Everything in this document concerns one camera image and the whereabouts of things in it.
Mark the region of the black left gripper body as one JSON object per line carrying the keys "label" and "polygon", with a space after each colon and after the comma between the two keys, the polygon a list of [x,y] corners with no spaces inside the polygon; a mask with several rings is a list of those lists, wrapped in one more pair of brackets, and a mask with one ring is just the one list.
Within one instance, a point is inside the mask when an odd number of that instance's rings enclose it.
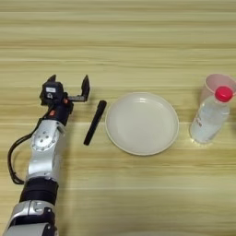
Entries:
{"label": "black left gripper body", "polygon": [[74,109],[75,102],[86,102],[87,97],[78,95],[78,96],[64,96],[62,101],[58,104],[55,104],[50,110],[49,113],[45,116],[46,120],[55,120],[63,125],[67,124],[69,115]]}

